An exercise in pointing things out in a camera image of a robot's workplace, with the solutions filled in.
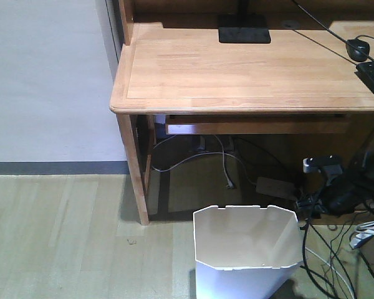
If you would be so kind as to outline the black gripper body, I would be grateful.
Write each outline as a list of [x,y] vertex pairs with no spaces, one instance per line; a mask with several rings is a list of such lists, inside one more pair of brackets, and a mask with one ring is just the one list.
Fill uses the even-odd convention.
[[322,214],[336,217],[352,214],[357,206],[354,190],[355,186],[350,181],[334,179],[315,192],[301,194],[296,201],[296,209],[315,219],[321,218]]

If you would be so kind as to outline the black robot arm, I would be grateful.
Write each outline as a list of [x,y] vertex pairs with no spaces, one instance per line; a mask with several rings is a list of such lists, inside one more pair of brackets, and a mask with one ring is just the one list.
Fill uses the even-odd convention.
[[325,182],[312,194],[301,195],[296,202],[299,212],[320,218],[322,214],[351,214],[360,204],[374,215],[374,151],[366,151],[348,168],[337,155],[305,158],[304,173],[319,172]]

